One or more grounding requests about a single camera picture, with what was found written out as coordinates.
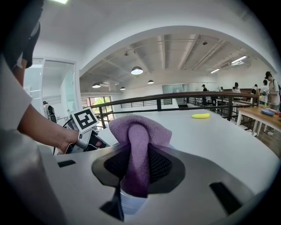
purple towel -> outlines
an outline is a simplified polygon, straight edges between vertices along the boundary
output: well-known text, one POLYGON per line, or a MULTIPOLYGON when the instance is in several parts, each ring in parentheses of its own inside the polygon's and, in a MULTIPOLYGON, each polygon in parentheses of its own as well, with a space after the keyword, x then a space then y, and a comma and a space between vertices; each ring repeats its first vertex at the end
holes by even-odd
POLYGON ((121 188, 128 194, 146 198, 149 187, 148 143, 168 146, 172 132, 144 116, 124 116, 110 121, 109 129, 121 144, 131 144, 131 154, 121 188))

black metal railing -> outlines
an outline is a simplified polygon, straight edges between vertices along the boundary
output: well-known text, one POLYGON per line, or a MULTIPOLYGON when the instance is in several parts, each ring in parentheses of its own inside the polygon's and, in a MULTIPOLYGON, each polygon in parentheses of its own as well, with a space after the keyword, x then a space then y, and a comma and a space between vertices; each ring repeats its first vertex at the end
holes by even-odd
MULTIPOLYGON (((162 99, 161 105, 171 105, 172 99, 162 99)), ((138 106, 150 106, 150 105, 157 105, 157 100, 150 100, 150 101, 141 101, 141 102, 131 102, 131 103, 124 103, 121 104, 121 108, 132 108, 138 106)))
POLYGON ((141 113, 141 112, 159 112, 159 111, 176 111, 176 110, 193 110, 193 109, 209 109, 211 111, 216 111, 221 114, 223 118, 226 118, 228 121, 231 118, 235 118, 238 115, 233 115, 233 113, 237 114, 237 110, 234 111, 233 109, 237 108, 247 108, 247 107, 254 107, 259 105, 259 96, 254 94, 244 94, 244 93, 234 93, 234 92, 180 92, 180 93, 170 93, 170 94, 157 94, 157 95, 150 95, 138 98, 128 98, 122 99, 113 102, 107 102, 104 104, 99 105, 92 105, 91 108, 99 108, 100 113, 96 113, 96 115, 100 116, 100 121, 103 128, 106 128, 104 123, 104 116, 109 114, 120 114, 120 113, 141 113), (184 108, 172 108, 172 109, 163 109, 162 105, 165 105, 165 101, 172 98, 187 98, 189 104, 192 102, 196 107, 184 107, 184 108), (238 98, 253 98, 253 103, 249 103, 247 105, 233 105, 232 102, 238 98), (121 111, 121 112, 102 112, 102 107, 109 106, 109 105, 125 105, 131 104, 129 107, 133 107, 133 103, 138 102, 150 102, 156 101, 156 108, 155 109, 147 109, 147 110, 131 110, 131 111, 121 111))

window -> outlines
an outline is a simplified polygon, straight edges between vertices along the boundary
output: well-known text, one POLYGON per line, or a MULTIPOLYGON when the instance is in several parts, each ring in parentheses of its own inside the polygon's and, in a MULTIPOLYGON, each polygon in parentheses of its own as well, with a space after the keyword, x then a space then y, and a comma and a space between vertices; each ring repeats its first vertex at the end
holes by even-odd
MULTIPOLYGON (((110 96, 104 96, 104 97, 82 98, 81 100, 82 100, 82 107, 85 108, 85 107, 89 107, 91 105, 98 105, 98 104, 111 102, 111 97, 110 96)), ((102 107, 101 109, 102 109, 103 113, 113 112, 111 105, 106 106, 106 107, 102 107)), ((93 112, 95 114, 99 114, 100 110, 99 110, 99 108, 93 108, 93 112)), ((113 114, 108 114, 108 115, 104 116, 104 123, 105 123, 106 127, 108 127, 108 122, 110 120, 114 120, 113 114)))

tabletop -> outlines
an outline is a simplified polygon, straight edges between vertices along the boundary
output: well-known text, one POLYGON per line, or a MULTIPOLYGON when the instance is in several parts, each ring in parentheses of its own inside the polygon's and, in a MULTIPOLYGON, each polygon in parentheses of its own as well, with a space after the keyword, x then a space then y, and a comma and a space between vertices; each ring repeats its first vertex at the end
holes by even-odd
MULTIPOLYGON (((159 122, 172 131, 170 144, 173 148, 215 162, 255 194, 270 186, 280 166, 278 157, 261 141, 205 109, 134 114, 159 122), (191 117, 198 113, 210 113, 210 117, 191 117)), ((117 143, 109 128, 102 130, 99 136, 110 145, 117 143)))
POLYGON ((279 120, 279 115, 274 114, 274 116, 268 116, 265 115, 263 113, 261 113, 262 109, 269 109, 269 108, 265 108, 265 107, 249 107, 249 108, 243 108, 243 109, 239 109, 239 111, 242 114, 251 114, 261 120, 267 121, 271 124, 273 124, 274 126, 278 127, 281 130, 281 120, 279 120))

black cable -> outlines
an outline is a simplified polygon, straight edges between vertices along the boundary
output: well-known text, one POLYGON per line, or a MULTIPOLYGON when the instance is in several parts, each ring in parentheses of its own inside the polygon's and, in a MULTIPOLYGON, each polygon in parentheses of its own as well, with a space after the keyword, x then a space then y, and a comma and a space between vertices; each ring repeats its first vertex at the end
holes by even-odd
POLYGON ((73 120, 73 118, 70 118, 64 125, 63 127, 65 127, 71 120, 73 120))

